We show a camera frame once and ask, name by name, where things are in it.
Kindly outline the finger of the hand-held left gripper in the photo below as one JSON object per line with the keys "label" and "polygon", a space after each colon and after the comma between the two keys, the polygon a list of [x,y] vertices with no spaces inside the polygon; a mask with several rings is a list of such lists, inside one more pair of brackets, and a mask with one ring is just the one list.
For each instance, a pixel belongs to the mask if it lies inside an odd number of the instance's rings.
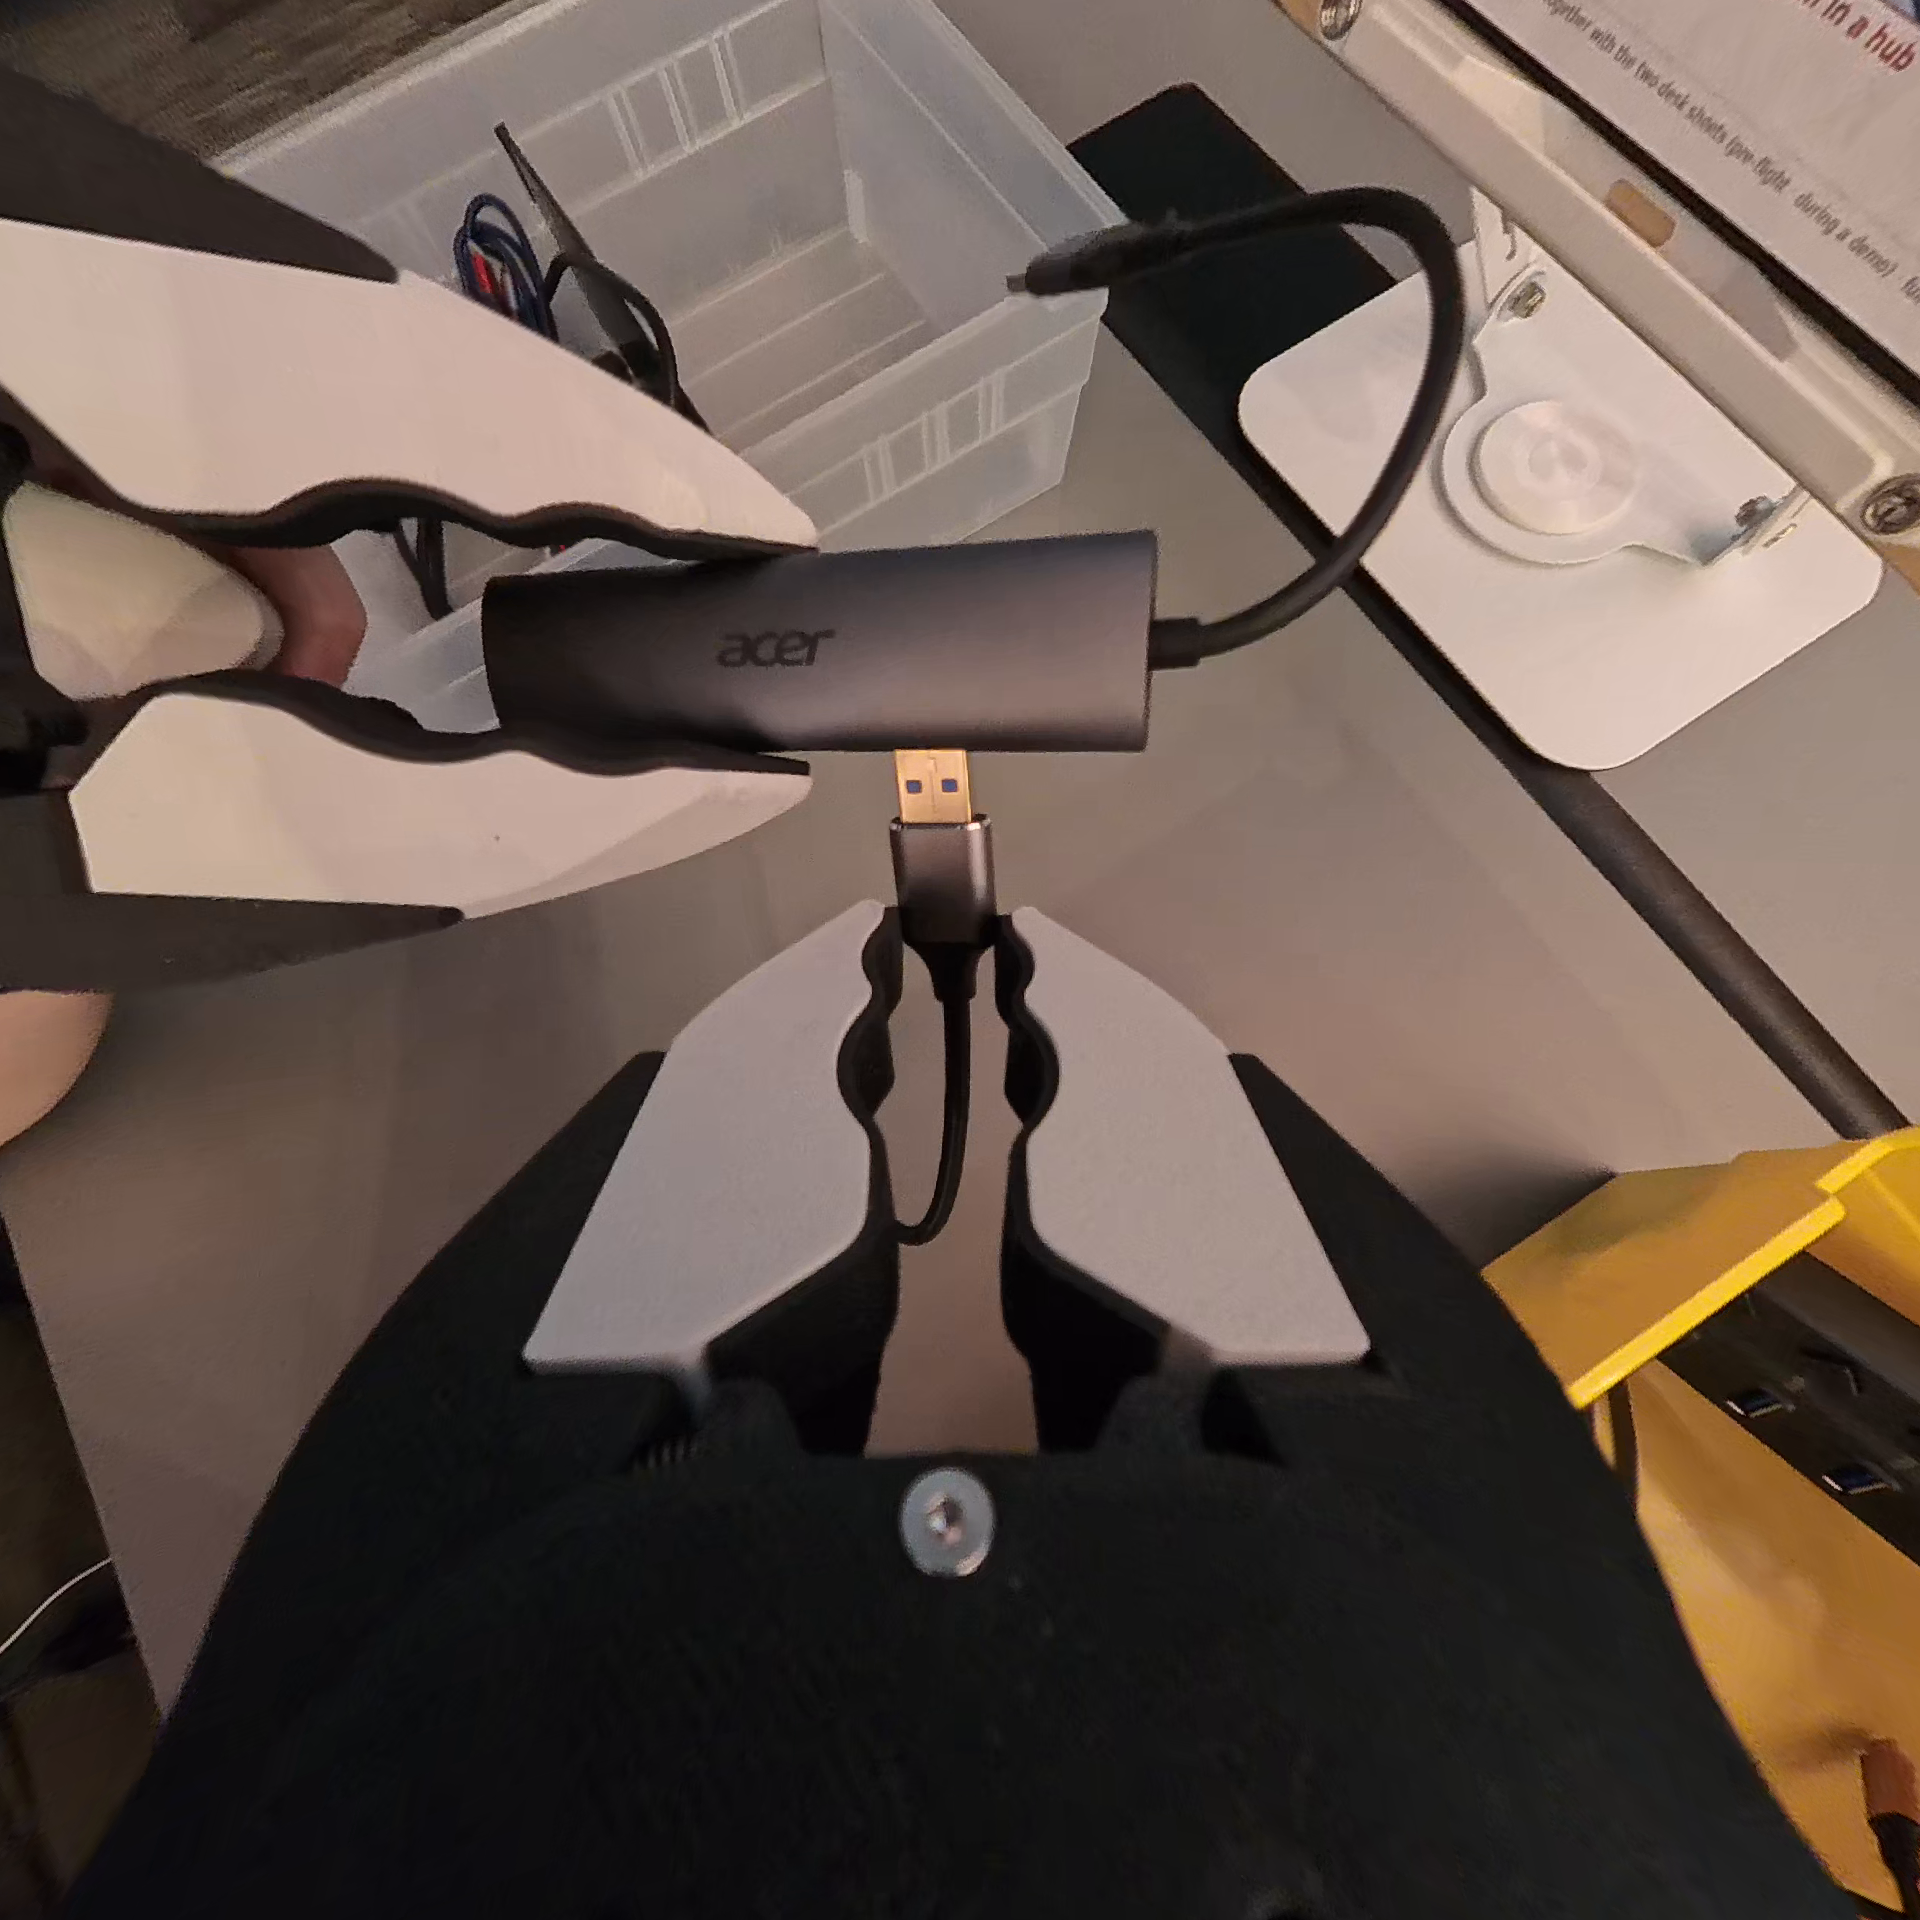
{"label": "finger of the hand-held left gripper", "polygon": [[4,401],[114,504],[223,542],[424,510],[498,542],[788,554],[725,444],[436,282],[4,220]]}
{"label": "finger of the hand-held left gripper", "polygon": [[545,724],[435,733],[223,671],[132,697],[66,805],[97,892],[495,917],[727,846],[809,789],[797,758]]}

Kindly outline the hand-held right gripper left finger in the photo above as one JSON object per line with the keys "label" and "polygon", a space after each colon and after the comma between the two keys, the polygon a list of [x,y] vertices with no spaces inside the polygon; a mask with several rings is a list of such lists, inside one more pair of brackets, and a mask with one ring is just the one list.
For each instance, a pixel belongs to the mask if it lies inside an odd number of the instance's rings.
{"label": "hand-held right gripper left finger", "polygon": [[806,1449],[866,1449],[900,1302],[875,1126],[900,971],[897,912],[854,902],[676,1033],[523,1343],[536,1375],[656,1378],[689,1414],[756,1382]]}

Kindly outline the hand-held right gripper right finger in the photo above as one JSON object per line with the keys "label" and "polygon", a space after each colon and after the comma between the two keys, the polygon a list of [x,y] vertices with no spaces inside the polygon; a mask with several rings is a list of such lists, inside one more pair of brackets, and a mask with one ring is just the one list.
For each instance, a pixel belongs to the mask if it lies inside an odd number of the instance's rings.
{"label": "hand-held right gripper right finger", "polygon": [[1086,1452],[1138,1380],[1347,1369],[1370,1340],[1229,1047],[1040,910],[997,923],[1014,1118],[1000,1310],[1043,1452]]}

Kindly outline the yellow plastic bin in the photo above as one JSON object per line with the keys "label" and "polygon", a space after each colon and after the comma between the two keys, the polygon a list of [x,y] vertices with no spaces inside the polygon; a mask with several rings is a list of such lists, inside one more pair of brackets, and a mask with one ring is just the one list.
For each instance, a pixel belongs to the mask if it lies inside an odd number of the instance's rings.
{"label": "yellow plastic bin", "polygon": [[1915,1232],[1911,1126],[1618,1174],[1486,1271],[1574,1406],[1630,1390],[1636,1508],[1697,1662],[1837,1884],[1886,1909],[1857,1757],[1890,1741],[1915,1759],[1915,1564],[1661,1358],[1800,1254],[1915,1316]]}

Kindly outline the clear plastic bin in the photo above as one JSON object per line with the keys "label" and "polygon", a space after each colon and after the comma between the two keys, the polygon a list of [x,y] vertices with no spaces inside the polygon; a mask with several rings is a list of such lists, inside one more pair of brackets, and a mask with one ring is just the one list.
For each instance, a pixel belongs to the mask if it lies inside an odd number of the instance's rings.
{"label": "clear plastic bin", "polygon": [[1103,296],[1004,280],[1117,208],[935,7],[504,7],[221,166],[454,284],[474,195],[554,249],[497,127],[826,552],[960,542],[1062,479]]}

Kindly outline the black multi-port usb hub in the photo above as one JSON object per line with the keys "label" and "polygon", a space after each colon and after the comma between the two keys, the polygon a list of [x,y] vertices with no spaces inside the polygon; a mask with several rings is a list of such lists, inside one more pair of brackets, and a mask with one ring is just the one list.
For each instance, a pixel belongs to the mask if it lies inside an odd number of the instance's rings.
{"label": "black multi-port usb hub", "polygon": [[1809,1254],[1680,1334],[1661,1365],[1918,1556],[1918,1329]]}

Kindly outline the grey hub black lead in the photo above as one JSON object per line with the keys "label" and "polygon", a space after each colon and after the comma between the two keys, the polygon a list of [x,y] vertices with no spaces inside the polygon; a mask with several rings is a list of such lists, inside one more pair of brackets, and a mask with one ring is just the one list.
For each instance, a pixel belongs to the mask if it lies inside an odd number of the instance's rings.
{"label": "grey hub black lead", "polygon": [[1215,620],[1155,617],[1149,634],[1152,671],[1191,669],[1273,638],[1343,590],[1397,515],[1428,465],[1447,422],[1452,385],[1466,350],[1466,288],[1452,235],[1419,198],[1379,186],[1292,192],[1199,217],[1099,227],[1035,253],[1007,288],[1026,299],[1111,290],[1187,257],[1309,229],[1366,227],[1398,240],[1428,286],[1428,350],[1416,389],[1376,481],[1347,528],[1309,569],[1266,598]]}

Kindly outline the person's left hand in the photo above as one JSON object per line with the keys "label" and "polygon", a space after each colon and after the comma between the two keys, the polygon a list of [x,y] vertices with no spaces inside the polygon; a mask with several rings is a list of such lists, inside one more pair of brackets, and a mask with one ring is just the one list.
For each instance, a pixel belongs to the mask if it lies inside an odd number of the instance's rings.
{"label": "person's left hand", "polygon": [[367,609],[330,546],[233,546],[213,554],[274,609],[280,644],[269,671],[340,689],[367,638]]}

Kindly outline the white metal document stand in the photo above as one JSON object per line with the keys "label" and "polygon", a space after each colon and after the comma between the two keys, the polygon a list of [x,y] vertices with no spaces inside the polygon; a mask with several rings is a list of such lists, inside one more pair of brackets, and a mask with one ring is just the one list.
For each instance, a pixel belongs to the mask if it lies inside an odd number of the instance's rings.
{"label": "white metal document stand", "polygon": [[1540,757],[1643,757],[1915,584],[1915,370],[1475,4],[1279,4],[1472,189],[1466,350],[1366,569]]}

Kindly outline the black desk mat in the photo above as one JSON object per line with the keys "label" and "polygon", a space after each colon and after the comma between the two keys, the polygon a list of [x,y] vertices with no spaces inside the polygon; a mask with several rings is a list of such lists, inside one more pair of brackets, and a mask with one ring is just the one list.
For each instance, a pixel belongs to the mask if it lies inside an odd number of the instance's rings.
{"label": "black desk mat", "polygon": [[[1086,130],[1070,155],[1127,220],[1199,220],[1297,198],[1299,184],[1194,85],[1170,85]],[[1236,467],[1255,459],[1236,422],[1247,380],[1395,284],[1342,229],[1244,240],[1117,286],[1105,326]]]}

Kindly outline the printed instruction sheet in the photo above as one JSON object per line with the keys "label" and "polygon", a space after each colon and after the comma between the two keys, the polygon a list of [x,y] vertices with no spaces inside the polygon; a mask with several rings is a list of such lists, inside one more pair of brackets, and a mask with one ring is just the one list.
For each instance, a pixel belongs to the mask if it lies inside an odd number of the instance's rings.
{"label": "printed instruction sheet", "polygon": [[1489,1],[1475,11],[1918,370],[1915,4]]}

